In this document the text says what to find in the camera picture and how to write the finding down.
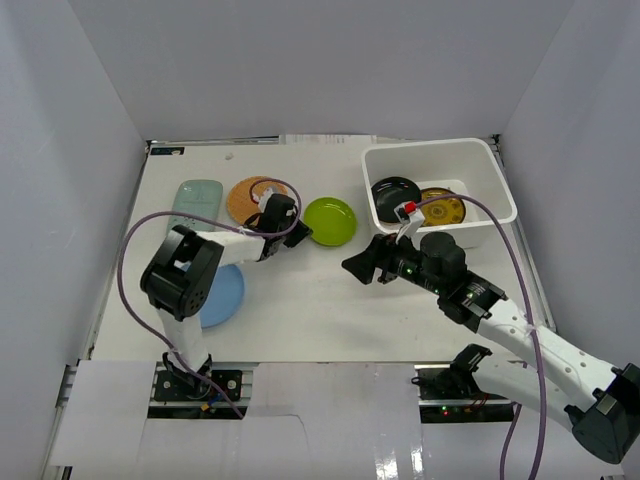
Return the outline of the green round plate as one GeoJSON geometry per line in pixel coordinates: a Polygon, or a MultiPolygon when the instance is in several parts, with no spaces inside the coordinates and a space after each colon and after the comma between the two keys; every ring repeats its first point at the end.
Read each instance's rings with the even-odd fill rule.
{"type": "Polygon", "coordinates": [[[310,202],[303,221],[313,231],[312,240],[325,247],[339,247],[350,242],[358,226],[353,209],[334,197],[320,197],[310,202]]]}

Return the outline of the black round plate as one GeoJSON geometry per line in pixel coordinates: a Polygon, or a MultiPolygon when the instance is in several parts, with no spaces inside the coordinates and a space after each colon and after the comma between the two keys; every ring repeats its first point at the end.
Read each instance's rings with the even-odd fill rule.
{"type": "Polygon", "coordinates": [[[384,223],[397,223],[395,208],[406,202],[419,202],[421,190],[405,177],[391,176],[376,182],[371,187],[372,198],[378,219],[384,223]]]}

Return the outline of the light blue round plate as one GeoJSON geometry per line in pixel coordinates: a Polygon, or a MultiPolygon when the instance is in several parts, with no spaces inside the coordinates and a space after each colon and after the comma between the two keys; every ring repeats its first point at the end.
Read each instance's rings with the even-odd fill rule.
{"type": "Polygon", "coordinates": [[[220,267],[209,295],[199,311],[201,326],[210,329],[230,320],[241,308],[245,296],[245,280],[236,265],[220,267]]]}

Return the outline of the yellow patterned plate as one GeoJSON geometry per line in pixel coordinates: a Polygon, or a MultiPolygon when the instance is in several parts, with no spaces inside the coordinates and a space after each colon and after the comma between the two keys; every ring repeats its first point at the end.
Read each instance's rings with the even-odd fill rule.
{"type": "MultiPolygon", "coordinates": [[[[448,194],[452,194],[452,191],[446,188],[426,188],[421,191],[421,200],[448,194]]],[[[423,227],[461,224],[466,217],[466,207],[459,198],[445,198],[430,202],[424,205],[421,211],[424,216],[423,227]]]]}

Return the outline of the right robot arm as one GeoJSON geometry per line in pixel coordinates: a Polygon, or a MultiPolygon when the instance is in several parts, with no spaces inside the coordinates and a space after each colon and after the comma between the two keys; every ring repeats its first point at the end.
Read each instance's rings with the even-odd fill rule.
{"type": "Polygon", "coordinates": [[[609,464],[621,463],[638,439],[638,366],[619,368],[545,326],[530,324],[503,290],[468,269],[465,252],[451,235],[428,234],[418,247],[406,237],[376,235],[342,266],[364,285],[403,279],[435,294],[448,319],[501,345],[529,366],[514,366],[471,344],[449,368],[459,396],[472,399],[483,391],[535,409],[609,464]]]}

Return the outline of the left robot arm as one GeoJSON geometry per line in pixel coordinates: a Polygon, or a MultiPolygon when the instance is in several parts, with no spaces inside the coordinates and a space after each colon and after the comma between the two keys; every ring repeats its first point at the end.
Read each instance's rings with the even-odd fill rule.
{"type": "Polygon", "coordinates": [[[144,270],[140,287],[161,319],[168,348],[163,364],[188,398],[202,398],[211,387],[212,359],[199,312],[218,270],[264,261],[281,246],[297,246],[312,233],[298,215],[294,198],[267,189],[258,201],[258,213],[238,231],[172,228],[144,270]]]}

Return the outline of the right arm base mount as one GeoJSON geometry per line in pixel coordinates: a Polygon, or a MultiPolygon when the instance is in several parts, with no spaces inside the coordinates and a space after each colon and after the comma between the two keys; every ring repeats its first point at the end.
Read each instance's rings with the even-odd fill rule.
{"type": "Polygon", "coordinates": [[[456,386],[447,365],[417,368],[411,383],[417,389],[423,425],[509,423],[515,417],[509,400],[456,386]]]}

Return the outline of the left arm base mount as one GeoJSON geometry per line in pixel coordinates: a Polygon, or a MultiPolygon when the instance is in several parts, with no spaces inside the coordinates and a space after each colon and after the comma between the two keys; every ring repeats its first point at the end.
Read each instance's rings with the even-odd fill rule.
{"type": "Polygon", "coordinates": [[[172,373],[158,364],[153,379],[147,417],[164,420],[240,420],[247,413],[252,393],[252,372],[239,368],[214,369],[209,377],[219,387],[172,373]]]}

